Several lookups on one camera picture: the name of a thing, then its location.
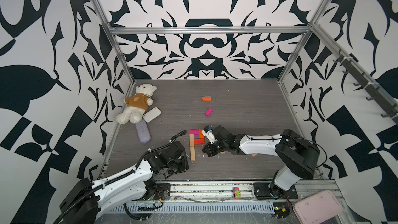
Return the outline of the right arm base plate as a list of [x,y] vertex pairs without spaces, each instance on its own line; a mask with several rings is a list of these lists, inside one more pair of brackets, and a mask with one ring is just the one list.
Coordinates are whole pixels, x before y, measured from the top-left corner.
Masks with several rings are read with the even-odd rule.
[[258,200],[279,200],[299,198],[295,185],[289,190],[283,190],[273,183],[253,183],[254,195]]

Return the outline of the red block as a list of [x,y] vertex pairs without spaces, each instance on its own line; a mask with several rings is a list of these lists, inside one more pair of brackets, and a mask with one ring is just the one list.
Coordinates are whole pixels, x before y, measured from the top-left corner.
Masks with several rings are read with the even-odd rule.
[[195,145],[204,145],[205,144],[205,139],[194,139],[194,144]]

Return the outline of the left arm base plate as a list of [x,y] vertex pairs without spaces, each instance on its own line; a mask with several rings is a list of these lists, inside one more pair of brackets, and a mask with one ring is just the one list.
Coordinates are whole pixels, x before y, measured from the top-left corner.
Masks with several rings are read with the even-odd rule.
[[147,200],[169,200],[171,193],[171,184],[160,183],[153,185],[147,190],[146,199]]

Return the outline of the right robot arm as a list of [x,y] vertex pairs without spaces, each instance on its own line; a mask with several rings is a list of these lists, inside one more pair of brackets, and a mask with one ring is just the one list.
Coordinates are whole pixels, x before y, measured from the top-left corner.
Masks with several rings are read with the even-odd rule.
[[312,180],[322,148],[301,137],[296,132],[285,129],[274,136],[234,135],[222,126],[206,126],[202,135],[209,142],[203,153],[213,157],[228,151],[234,155],[270,155],[279,157],[284,167],[277,171],[268,186],[271,194],[285,194],[299,180]]

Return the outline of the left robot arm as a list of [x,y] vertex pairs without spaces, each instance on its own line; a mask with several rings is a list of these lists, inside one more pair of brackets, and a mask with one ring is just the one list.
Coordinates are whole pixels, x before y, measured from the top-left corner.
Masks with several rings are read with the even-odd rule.
[[168,178],[188,168],[186,149],[179,141],[148,150],[137,164],[110,177],[78,181],[60,204],[55,223],[93,224],[117,206],[153,197],[158,189],[155,177]]

